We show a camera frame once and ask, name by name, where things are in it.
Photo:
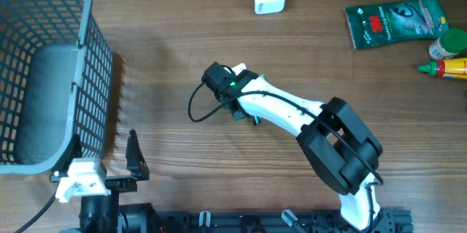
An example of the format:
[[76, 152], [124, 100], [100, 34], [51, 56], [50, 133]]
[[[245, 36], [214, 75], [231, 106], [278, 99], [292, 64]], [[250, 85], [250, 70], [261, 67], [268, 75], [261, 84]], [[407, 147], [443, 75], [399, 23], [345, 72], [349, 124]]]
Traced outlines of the grey plastic mesh basket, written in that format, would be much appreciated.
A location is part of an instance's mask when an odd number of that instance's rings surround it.
[[1, 173], [50, 171], [79, 137], [100, 156], [113, 57], [93, 0], [1, 0]]

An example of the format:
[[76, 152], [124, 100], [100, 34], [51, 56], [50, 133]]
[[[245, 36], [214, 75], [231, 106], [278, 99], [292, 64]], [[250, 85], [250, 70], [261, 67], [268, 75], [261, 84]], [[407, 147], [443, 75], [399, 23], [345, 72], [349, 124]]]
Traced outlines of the red yellow sauce bottle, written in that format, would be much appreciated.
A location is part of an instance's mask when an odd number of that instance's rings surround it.
[[418, 66], [417, 70], [431, 77], [445, 77], [465, 80], [467, 61], [466, 58], [429, 61], [427, 64]]

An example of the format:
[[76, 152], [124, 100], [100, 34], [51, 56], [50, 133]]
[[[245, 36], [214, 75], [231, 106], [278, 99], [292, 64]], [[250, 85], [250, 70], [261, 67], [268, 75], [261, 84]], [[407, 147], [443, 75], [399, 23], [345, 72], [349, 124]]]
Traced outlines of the green snack bag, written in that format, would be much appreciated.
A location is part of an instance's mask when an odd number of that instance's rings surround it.
[[408, 0], [344, 8], [354, 48], [436, 39], [449, 30], [439, 0]]

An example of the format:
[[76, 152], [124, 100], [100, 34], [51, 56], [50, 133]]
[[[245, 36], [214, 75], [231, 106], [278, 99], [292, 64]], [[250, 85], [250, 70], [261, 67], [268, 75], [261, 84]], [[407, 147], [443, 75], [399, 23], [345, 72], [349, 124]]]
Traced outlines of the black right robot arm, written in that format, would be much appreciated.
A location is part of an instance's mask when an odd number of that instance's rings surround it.
[[244, 64], [230, 68], [214, 62], [201, 83], [236, 120], [267, 120], [291, 133], [316, 175], [339, 195], [342, 218], [358, 231], [374, 229], [380, 211], [374, 189], [384, 183], [377, 173], [383, 149], [345, 100], [302, 99]]

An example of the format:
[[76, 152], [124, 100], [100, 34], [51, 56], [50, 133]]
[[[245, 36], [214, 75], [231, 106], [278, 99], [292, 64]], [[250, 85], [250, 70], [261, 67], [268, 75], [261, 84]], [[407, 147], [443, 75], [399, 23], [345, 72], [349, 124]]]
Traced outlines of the green lid jar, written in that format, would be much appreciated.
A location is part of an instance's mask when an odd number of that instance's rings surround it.
[[451, 28], [436, 39], [429, 47], [429, 54], [434, 60], [454, 58], [466, 49], [466, 32]]

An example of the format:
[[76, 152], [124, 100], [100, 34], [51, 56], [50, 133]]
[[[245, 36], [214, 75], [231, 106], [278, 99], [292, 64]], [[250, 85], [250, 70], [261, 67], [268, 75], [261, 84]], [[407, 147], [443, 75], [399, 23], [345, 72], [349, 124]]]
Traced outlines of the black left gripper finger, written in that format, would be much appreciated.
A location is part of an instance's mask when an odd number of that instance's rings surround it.
[[82, 158], [80, 136], [74, 134], [67, 148], [53, 167], [53, 177], [66, 177], [69, 166], [75, 158]]
[[137, 133], [130, 130], [126, 145], [126, 168], [137, 180], [149, 180], [150, 171], [139, 147]]

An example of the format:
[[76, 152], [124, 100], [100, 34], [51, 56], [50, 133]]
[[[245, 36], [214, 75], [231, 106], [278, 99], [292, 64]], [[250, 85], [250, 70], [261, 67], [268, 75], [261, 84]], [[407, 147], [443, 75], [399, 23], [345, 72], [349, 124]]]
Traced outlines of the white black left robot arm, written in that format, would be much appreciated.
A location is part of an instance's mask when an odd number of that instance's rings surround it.
[[71, 232], [165, 232], [166, 226], [150, 203], [121, 205], [120, 195], [137, 191], [150, 179], [137, 133], [130, 130], [126, 145], [127, 175], [109, 176], [97, 157], [72, 156], [58, 172], [55, 198], [66, 203], [80, 198], [80, 226]]

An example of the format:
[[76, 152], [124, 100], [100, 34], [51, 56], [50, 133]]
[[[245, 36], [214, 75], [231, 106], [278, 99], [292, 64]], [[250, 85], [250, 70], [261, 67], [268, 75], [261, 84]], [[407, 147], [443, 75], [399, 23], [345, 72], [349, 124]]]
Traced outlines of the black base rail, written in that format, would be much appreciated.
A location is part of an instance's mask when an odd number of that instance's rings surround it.
[[[357, 232], [338, 210], [293, 213], [158, 212], [157, 232]], [[371, 223], [375, 233], [414, 233], [411, 212], [383, 208]]]

